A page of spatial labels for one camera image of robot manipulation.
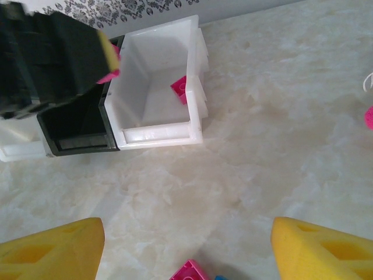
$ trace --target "white plastic bin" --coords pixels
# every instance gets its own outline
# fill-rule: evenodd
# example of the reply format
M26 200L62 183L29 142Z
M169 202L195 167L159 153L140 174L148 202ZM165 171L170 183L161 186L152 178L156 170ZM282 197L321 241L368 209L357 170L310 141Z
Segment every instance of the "white plastic bin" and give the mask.
M198 16L126 34L121 57L105 100L119 149L201 143L208 60ZM187 105L170 88L185 75Z
M41 132L36 117L0 122L0 160L11 162L21 159L46 157Z

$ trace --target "beige marble surface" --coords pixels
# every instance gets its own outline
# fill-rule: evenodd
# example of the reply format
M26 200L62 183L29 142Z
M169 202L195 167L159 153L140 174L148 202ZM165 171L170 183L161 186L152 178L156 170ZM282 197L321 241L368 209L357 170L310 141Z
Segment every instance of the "beige marble surface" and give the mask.
M373 239L370 0L307 0L209 24L199 146L0 164L0 242L103 219L97 279L168 279L187 259L279 279L290 216Z

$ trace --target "black plastic bin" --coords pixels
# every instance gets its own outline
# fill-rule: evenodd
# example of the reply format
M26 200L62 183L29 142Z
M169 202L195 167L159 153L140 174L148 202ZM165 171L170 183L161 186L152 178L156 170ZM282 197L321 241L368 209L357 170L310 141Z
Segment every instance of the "black plastic bin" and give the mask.
M111 40L121 48L124 36ZM37 119L55 156L118 151L104 107L110 82L73 102L39 113Z

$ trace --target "pink lego brick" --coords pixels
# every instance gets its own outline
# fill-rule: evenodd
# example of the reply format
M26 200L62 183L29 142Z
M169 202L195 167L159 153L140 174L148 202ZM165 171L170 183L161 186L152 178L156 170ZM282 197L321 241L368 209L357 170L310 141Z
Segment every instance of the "pink lego brick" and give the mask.
M180 102L185 105L187 103L187 96L185 94L185 86L187 85L187 76L182 77L180 80L176 81L171 85L174 93L179 97Z
M188 260L170 280L210 280L210 278L196 261Z
M112 45L112 47L114 48L115 52L117 53L117 56L118 56L119 60L121 60L121 55L119 54L119 52L121 50L117 46L115 46L115 45ZM110 82L112 79L118 77L120 73L121 73L121 71L119 69L117 69L114 72L112 72L112 73L106 75L105 77L103 77L97 83L98 84L102 84L102 83Z

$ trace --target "wall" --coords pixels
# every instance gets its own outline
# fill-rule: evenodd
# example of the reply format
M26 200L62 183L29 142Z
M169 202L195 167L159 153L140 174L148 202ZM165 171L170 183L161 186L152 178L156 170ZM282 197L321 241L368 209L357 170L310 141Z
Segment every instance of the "wall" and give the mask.
M61 11L110 37L198 14L206 23L300 0L21 0L30 11Z

